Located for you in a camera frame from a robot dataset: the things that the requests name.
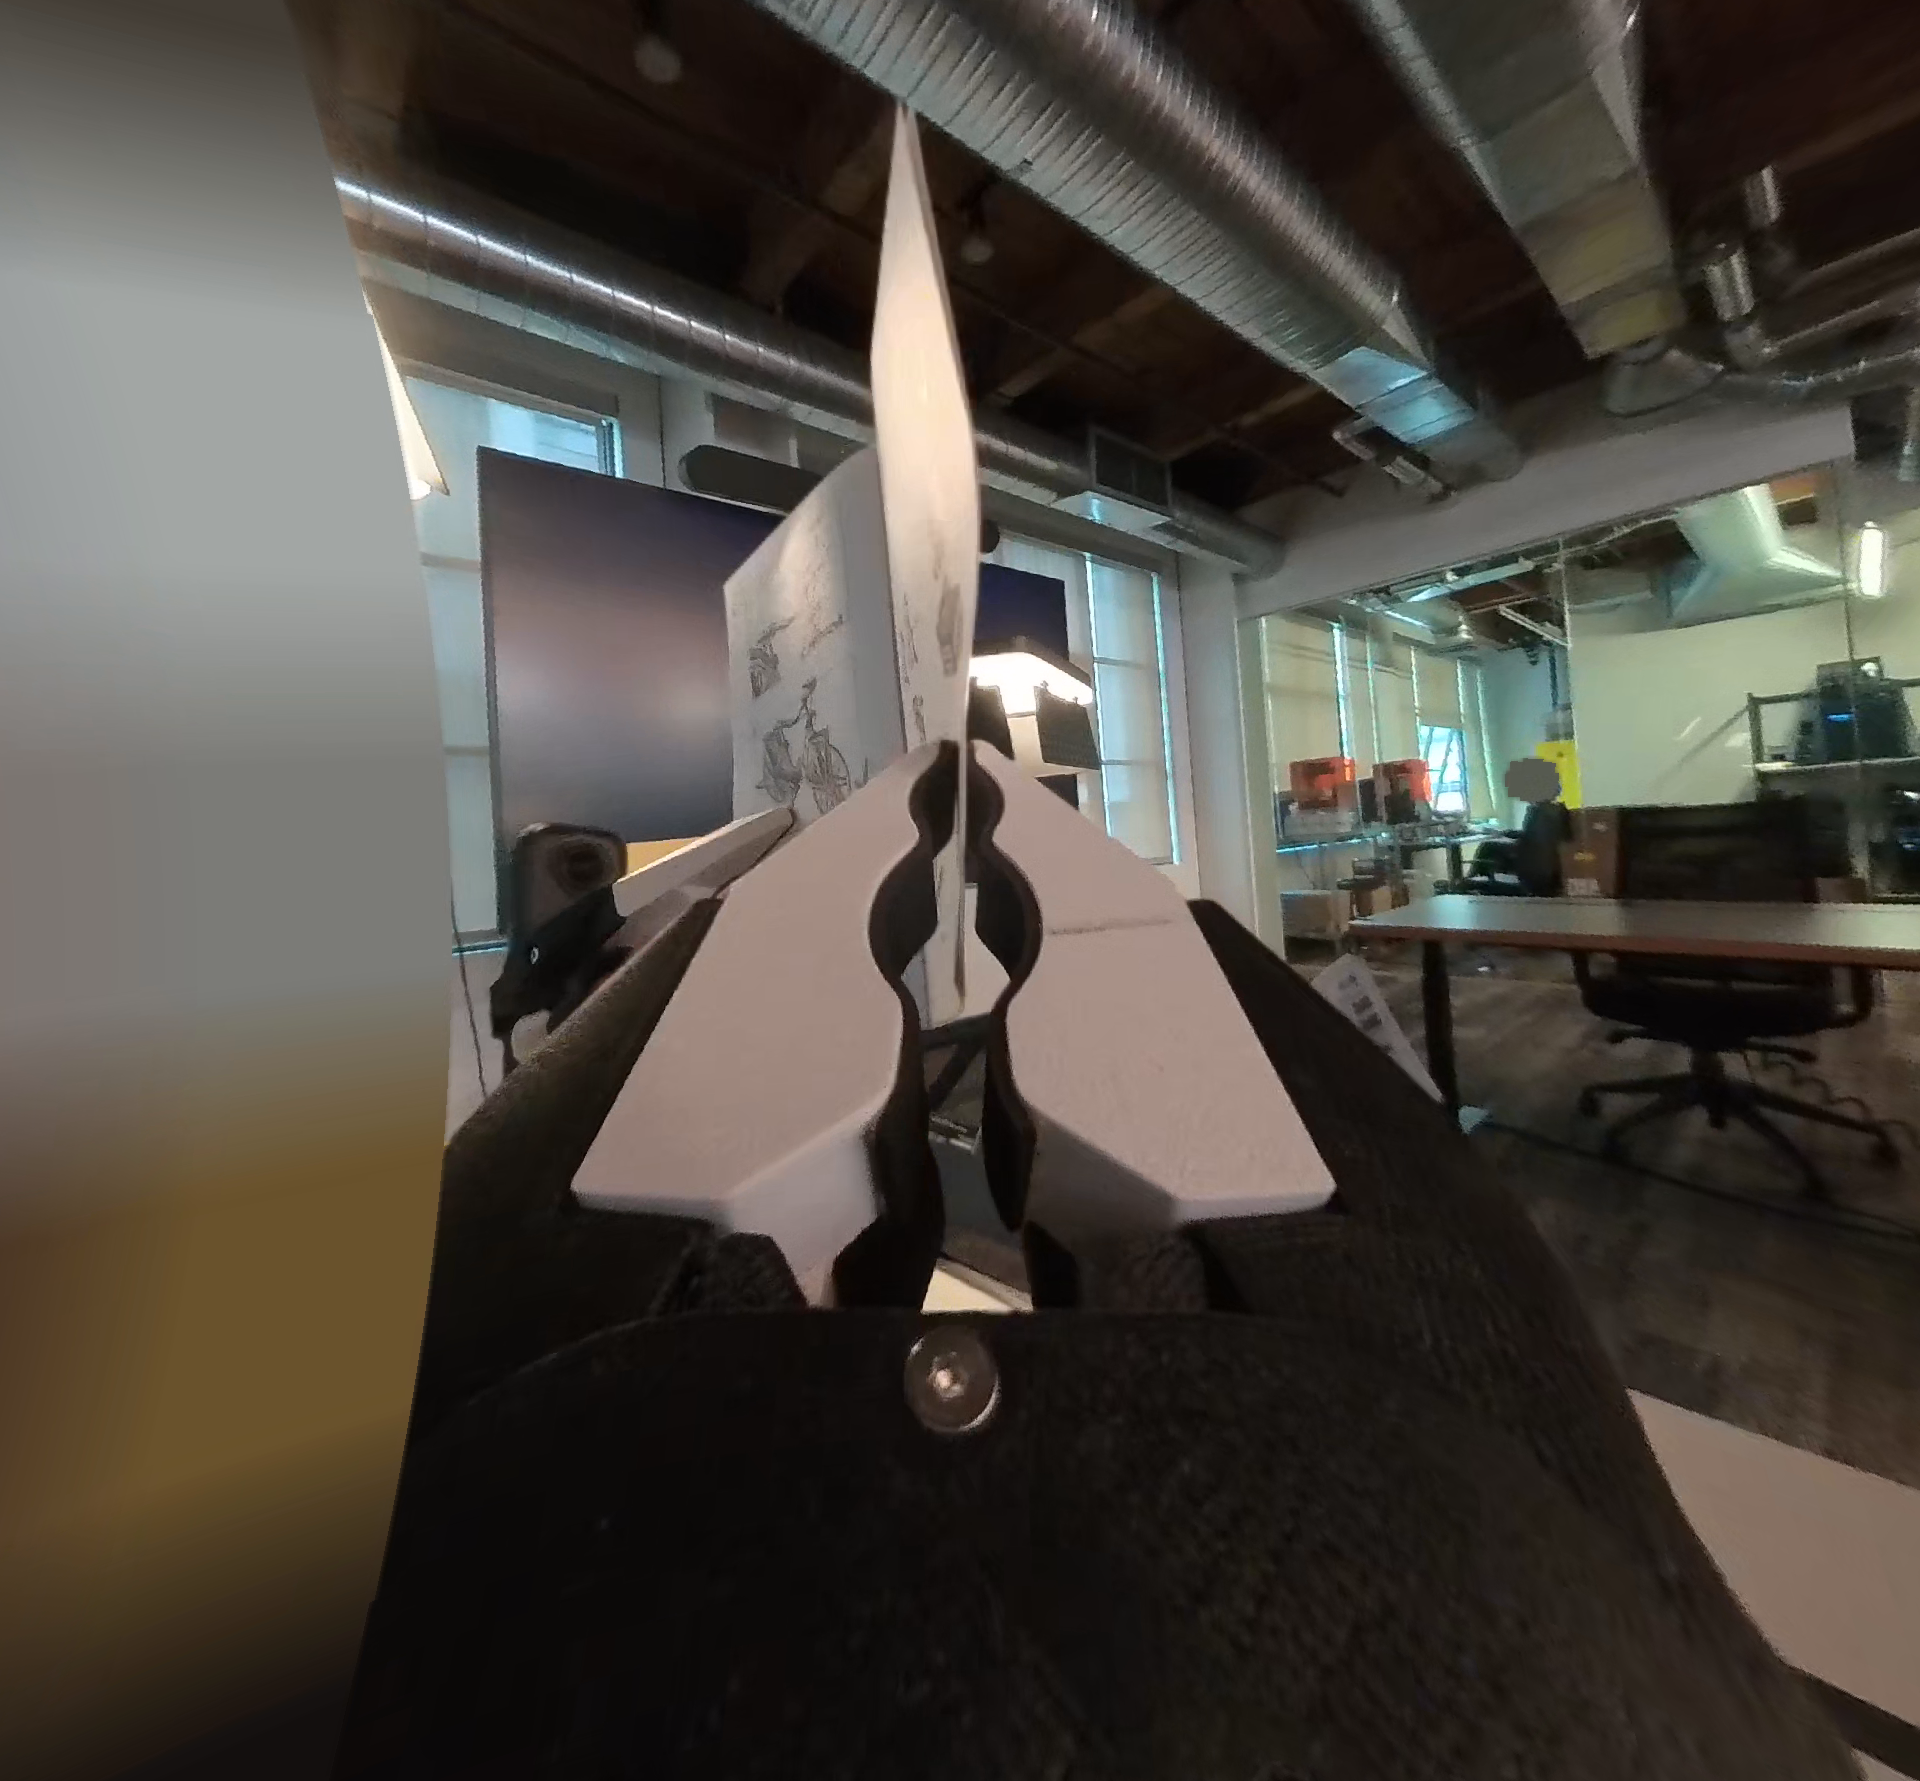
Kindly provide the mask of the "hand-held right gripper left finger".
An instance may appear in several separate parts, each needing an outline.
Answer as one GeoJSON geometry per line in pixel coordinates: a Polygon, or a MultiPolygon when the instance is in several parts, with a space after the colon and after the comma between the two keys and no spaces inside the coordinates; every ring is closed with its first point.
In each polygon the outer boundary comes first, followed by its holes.
{"type": "Polygon", "coordinates": [[[804,1297],[919,1310],[945,1202],[923,1011],[963,761],[926,742],[720,901],[571,1194],[773,1240],[804,1297]]]}

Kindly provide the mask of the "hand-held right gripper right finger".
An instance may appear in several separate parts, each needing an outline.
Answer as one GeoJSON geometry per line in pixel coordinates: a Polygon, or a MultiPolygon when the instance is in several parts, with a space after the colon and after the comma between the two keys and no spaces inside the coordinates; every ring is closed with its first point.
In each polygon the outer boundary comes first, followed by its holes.
{"type": "Polygon", "coordinates": [[[1118,1247],[1325,1210],[1335,1175],[1176,887],[970,742],[973,933],[1004,974],[980,1150],[1035,1309],[1118,1247]]]}

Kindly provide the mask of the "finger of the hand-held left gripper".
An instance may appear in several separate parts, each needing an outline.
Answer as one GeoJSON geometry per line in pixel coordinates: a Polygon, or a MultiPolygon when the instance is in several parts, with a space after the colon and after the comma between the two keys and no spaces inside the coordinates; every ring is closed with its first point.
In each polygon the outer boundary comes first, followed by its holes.
{"type": "Polygon", "coordinates": [[[610,887],[614,945],[640,947],[691,902],[721,896],[765,861],[794,823],[793,805],[760,807],[624,873],[610,887]]]}

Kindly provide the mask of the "white instruction sheet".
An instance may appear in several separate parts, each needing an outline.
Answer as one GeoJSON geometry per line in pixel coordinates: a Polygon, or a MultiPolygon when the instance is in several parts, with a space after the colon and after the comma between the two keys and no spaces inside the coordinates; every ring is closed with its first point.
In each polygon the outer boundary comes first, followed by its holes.
{"type": "Polygon", "coordinates": [[[931,786],[916,1006],[964,1000],[964,725],[980,582],[980,467],[916,121],[893,116],[870,344],[875,442],[819,477],[724,582],[733,812],[790,807],[756,871],[796,875],[819,820],[905,755],[951,742],[931,786]]]}

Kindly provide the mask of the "white paper label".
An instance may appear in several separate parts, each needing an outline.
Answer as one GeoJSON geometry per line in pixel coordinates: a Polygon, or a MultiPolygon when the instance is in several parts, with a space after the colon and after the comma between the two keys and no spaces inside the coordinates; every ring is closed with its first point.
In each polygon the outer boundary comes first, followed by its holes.
{"type": "Polygon", "coordinates": [[[1359,954],[1341,954],[1331,957],[1316,976],[1309,977],[1309,989],[1326,1000],[1348,1024],[1353,1024],[1374,1049],[1386,1054],[1429,1099],[1440,1099],[1431,1076],[1420,1050],[1406,1039],[1401,1024],[1391,1012],[1379,977],[1374,977],[1369,962],[1359,954]]]}

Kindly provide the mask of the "dark monitor screen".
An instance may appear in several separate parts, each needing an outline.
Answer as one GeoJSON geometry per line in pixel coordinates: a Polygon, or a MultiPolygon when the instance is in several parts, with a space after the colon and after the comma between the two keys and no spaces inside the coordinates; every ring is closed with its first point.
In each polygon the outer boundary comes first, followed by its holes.
{"type": "Polygon", "coordinates": [[[900,681],[879,458],[794,517],[676,488],[475,458],[496,843],[576,826],[623,845],[773,805],[809,823],[938,737],[950,628],[900,681]]]}

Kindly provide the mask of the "brown office table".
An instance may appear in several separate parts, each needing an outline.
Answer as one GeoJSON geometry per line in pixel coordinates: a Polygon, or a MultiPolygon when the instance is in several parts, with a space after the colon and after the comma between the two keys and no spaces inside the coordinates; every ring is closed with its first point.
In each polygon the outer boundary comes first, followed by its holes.
{"type": "Polygon", "coordinates": [[[1739,957],[1794,969],[1916,970],[1916,908],[1901,902],[1684,902],[1440,896],[1349,925],[1354,947],[1420,947],[1428,1072],[1461,1132],[1485,1115],[1461,1105],[1448,947],[1538,947],[1639,957],[1739,957]]]}

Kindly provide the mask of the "black office chair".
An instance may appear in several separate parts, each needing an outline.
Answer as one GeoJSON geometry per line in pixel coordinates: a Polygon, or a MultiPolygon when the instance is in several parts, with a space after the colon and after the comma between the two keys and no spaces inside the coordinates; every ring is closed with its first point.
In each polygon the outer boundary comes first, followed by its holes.
{"type": "MultiPolygon", "coordinates": [[[[1723,802],[1711,807],[1620,810],[1620,896],[1641,902],[1813,902],[1826,873],[1826,826],[1800,798],[1723,802]]],[[[1731,957],[1650,957],[1573,954],[1575,989],[1585,1007],[1610,1024],[1615,1042],[1638,1039],[1684,1049],[1688,1071],[1586,1084],[1580,1117],[1595,1117],[1603,1099],[1641,1099],[1610,1124],[1599,1152],[1625,1164],[1625,1136],[1645,1124],[1700,1111],[1711,1130],[1741,1124],[1789,1160],[1804,1194],[1826,1201],[1829,1186],[1779,1129],[1789,1115],[1863,1132],[1879,1167],[1899,1166],[1888,1124],[1838,1105],[1731,1080],[1729,1056],[1779,1054],[1810,1062],[1793,1039],[1859,1026],[1874,1007],[1865,969],[1816,969],[1731,957]]]]}

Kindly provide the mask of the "metal shelf rack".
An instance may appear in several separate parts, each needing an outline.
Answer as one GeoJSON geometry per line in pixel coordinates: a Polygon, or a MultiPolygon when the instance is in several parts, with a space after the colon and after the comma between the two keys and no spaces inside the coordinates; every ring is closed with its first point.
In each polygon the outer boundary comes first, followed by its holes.
{"type": "Polygon", "coordinates": [[[1819,663],[1803,690],[1744,698],[1754,796],[1810,805],[1873,901],[1916,898],[1914,690],[1873,655],[1819,663]]]}

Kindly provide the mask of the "thin spiral silver duct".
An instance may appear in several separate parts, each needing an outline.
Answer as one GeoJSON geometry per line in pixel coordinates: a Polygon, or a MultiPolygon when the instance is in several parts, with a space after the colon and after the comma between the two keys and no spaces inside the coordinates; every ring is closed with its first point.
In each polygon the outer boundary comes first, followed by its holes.
{"type": "Polygon", "coordinates": [[[860,354],[720,291],[408,168],[334,172],[369,279],[574,352],[683,371],[734,399],[870,429],[860,354]]]}

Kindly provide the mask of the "wall air vent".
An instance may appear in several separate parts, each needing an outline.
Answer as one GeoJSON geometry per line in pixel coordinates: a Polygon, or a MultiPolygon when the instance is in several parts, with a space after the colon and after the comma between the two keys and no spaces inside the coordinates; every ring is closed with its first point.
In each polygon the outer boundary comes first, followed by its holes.
{"type": "Polygon", "coordinates": [[[1088,424],[1084,433],[1090,492],[1135,506],[1156,517],[1171,516],[1176,486],[1165,458],[1100,424],[1088,424]]]}

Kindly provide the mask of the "large spiral silver duct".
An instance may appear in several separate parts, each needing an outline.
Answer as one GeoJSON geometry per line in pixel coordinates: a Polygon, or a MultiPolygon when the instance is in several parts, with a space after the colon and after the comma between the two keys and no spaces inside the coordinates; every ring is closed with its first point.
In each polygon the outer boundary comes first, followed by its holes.
{"type": "Polygon", "coordinates": [[[1400,276],[1135,0],[749,0],[1440,477],[1520,442],[1400,276]]]}

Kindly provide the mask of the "flexible silver duct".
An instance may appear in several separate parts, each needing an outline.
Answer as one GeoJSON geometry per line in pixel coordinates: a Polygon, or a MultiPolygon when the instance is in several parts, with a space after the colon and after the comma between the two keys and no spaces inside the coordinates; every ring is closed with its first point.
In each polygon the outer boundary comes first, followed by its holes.
{"type": "Polygon", "coordinates": [[[1639,419],[1703,399],[1833,404],[1916,383],[1916,231],[1804,264],[1781,223],[1718,241],[1691,279],[1709,319],[1615,352],[1599,409],[1639,419]]]}

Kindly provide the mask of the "rectangular silver duct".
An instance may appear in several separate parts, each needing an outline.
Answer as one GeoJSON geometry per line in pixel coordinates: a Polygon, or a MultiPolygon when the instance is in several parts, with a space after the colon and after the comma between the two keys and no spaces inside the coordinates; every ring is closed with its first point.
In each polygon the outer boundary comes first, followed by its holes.
{"type": "Polygon", "coordinates": [[[1641,121],[1639,0],[1348,0],[1586,358],[1684,319],[1641,121]]]}

